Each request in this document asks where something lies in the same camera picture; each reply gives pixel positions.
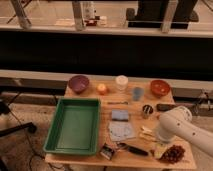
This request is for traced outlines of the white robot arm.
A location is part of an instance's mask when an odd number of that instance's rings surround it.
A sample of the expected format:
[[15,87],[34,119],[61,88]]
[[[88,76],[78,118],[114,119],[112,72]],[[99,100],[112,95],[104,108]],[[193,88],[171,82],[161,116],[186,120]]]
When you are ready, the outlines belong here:
[[191,121],[192,113],[185,106],[163,112],[154,129],[155,137],[169,143],[174,136],[178,136],[213,157],[213,133],[193,125]]

